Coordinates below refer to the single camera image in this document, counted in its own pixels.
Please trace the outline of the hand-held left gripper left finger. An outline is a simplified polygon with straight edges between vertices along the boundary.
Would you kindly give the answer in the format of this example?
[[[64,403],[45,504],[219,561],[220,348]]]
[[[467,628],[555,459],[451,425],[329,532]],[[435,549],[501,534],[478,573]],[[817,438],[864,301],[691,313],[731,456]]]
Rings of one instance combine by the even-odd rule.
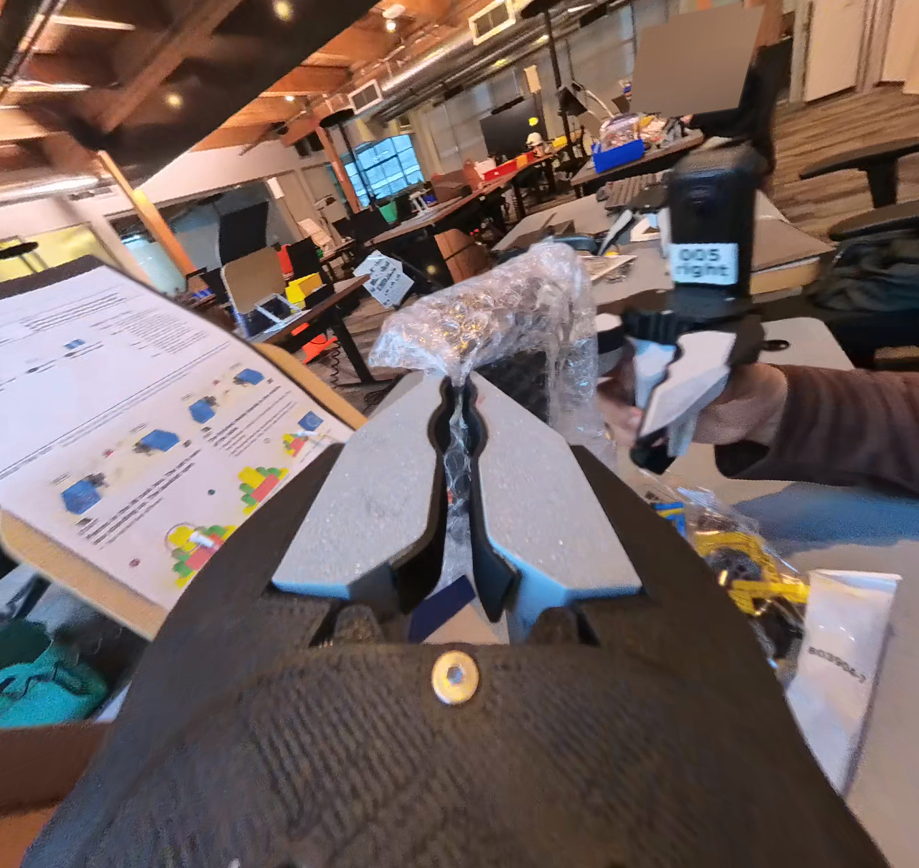
[[[422,374],[346,441],[275,588],[409,613],[434,590],[448,517],[450,380]]]

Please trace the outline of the bubble wrap packet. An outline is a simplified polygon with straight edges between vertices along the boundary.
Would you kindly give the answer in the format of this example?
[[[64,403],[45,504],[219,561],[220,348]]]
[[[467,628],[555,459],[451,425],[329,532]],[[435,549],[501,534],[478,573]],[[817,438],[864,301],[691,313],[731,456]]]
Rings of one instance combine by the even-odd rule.
[[[569,446],[616,460],[595,392],[598,354],[591,283],[561,243],[539,243],[491,271],[420,298],[389,316],[374,367],[450,380],[462,395],[478,372],[553,428]]]

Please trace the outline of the clear bag of tan pieces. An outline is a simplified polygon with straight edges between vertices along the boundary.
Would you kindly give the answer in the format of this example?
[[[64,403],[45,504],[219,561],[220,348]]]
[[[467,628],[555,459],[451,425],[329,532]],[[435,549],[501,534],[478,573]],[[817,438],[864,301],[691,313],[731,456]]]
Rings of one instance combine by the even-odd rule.
[[[898,575],[788,564],[749,518],[706,490],[651,480],[639,493],[688,541],[741,612],[836,792],[856,773]]]

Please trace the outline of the blue robot kit box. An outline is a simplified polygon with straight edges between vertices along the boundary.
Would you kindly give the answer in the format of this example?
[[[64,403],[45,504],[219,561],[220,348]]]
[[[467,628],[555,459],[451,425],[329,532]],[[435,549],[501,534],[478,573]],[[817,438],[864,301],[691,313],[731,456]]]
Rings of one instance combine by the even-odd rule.
[[[30,854],[34,866],[488,866],[506,863],[506,826],[471,742],[424,754],[419,716],[402,747],[386,737],[370,762],[303,770],[333,738],[354,739],[343,714],[306,703],[292,671],[335,605],[265,589],[236,590],[223,611],[190,590],[145,652],[153,677],[139,713],[2,730],[2,815],[58,805]]]

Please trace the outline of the background grey desk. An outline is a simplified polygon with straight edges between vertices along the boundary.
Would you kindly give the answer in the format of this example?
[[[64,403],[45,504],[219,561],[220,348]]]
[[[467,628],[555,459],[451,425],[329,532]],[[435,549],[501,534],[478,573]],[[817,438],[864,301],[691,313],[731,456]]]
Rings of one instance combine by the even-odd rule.
[[[527,247],[544,236],[549,228],[571,224],[575,234],[596,235],[614,222],[594,196],[587,196],[556,208],[533,213],[520,221],[493,252]],[[625,245],[634,258],[624,269],[593,283],[598,306],[624,300],[649,289],[670,289],[672,278],[667,259],[661,254],[657,238]],[[754,302],[794,296],[813,283],[833,262],[833,247],[810,237],[792,224],[763,193],[755,198],[754,249],[751,293]]]
[[[701,132],[695,131],[663,148],[647,151],[640,159],[619,163],[605,169],[598,169],[592,160],[574,174],[572,189],[578,197],[595,193],[609,182],[627,179],[635,175],[660,173],[670,169],[679,159],[705,142]]]

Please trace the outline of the dark brown desk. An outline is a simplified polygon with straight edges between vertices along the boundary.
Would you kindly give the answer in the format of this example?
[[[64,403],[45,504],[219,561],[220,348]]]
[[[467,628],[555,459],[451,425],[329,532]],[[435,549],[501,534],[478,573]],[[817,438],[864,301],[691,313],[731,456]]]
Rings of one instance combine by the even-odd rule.
[[[365,246],[369,252],[379,251],[399,260],[410,277],[431,290],[450,287],[455,280],[437,245],[437,236],[449,231],[470,234],[488,221],[506,233],[506,223],[498,210],[508,190],[515,191],[511,177],[491,181],[467,196],[428,208],[370,239]]]
[[[350,361],[358,380],[363,384],[373,384],[374,379],[362,354],[347,329],[344,318],[344,305],[364,290],[370,279],[363,275],[344,282],[340,289],[317,305],[294,314],[275,330],[266,330],[249,340],[250,345],[273,345],[281,347],[293,355],[305,344],[320,334],[330,333],[343,349]]]

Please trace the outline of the black keyboard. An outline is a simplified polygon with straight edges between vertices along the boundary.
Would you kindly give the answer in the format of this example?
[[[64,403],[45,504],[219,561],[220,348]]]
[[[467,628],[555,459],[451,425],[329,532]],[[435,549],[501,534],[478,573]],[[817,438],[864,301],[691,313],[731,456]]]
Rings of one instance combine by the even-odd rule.
[[[653,198],[655,193],[650,190],[660,186],[665,178],[666,172],[660,172],[643,173],[615,180],[603,185],[597,191],[596,199],[603,205],[606,212],[634,208],[635,201],[641,203],[648,196]]]

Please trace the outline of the small blue bin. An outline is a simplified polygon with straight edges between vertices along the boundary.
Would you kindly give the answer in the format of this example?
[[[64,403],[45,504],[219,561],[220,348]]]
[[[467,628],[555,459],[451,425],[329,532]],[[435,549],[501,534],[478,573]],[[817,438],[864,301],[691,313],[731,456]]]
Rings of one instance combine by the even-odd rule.
[[[591,153],[594,171],[599,174],[640,161],[645,154],[645,144],[641,138],[608,148],[596,142],[592,146]]]

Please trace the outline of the black office chair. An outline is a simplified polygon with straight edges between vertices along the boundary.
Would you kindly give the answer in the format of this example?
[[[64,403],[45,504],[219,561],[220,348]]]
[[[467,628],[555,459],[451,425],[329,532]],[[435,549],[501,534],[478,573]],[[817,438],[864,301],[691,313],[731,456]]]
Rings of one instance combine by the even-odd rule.
[[[833,224],[833,264],[808,292],[851,362],[873,368],[885,348],[917,347],[918,203],[898,201],[899,163],[918,140],[846,150],[799,173],[803,181],[830,173],[864,173],[872,208]]]

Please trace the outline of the white tablet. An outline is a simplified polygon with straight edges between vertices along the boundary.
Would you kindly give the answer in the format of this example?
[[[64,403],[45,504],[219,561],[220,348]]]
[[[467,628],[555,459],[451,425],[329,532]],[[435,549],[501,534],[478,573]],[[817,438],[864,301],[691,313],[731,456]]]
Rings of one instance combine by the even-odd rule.
[[[302,311],[283,295],[273,294],[261,299],[244,315],[242,322],[249,337],[285,325],[291,318]]]

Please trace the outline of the hanging white paper sheet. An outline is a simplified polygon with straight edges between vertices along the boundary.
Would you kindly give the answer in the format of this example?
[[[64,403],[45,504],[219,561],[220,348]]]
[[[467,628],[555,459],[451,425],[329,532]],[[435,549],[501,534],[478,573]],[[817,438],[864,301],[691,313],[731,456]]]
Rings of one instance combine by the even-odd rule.
[[[403,263],[380,250],[373,250],[354,270],[366,276],[363,287],[386,310],[398,309],[415,284]]]

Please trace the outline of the wooden sheet holder board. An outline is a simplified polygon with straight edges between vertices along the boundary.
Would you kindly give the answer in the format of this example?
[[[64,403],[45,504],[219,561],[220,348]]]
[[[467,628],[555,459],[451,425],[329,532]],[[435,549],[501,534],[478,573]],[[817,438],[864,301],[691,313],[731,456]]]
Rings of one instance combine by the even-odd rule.
[[[220,274],[239,322],[265,300],[285,295],[287,284],[280,253],[272,246],[223,265]]]

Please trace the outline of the white air vent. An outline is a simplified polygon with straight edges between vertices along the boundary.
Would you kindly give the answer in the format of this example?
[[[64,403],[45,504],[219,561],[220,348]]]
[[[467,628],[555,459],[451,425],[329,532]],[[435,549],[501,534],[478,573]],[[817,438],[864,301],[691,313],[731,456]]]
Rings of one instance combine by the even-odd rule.
[[[517,22],[514,0],[493,0],[468,20],[471,41],[479,46]]]

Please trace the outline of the paned window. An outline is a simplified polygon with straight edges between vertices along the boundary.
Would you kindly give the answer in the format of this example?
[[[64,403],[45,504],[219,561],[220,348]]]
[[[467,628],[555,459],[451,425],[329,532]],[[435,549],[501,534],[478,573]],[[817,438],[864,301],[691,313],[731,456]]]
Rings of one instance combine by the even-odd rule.
[[[363,207],[371,198],[382,200],[425,181],[412,135],[396,135],[359,146],[342,162]]]

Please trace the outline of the teal cloth bag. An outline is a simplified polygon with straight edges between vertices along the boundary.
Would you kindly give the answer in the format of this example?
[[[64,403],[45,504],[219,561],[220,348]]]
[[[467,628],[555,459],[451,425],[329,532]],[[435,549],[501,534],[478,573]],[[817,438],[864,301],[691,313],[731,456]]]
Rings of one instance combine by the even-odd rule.
[[[71,646],[40,623],[1,628],[1,729],[82,721],[109,697],[109,685]]]

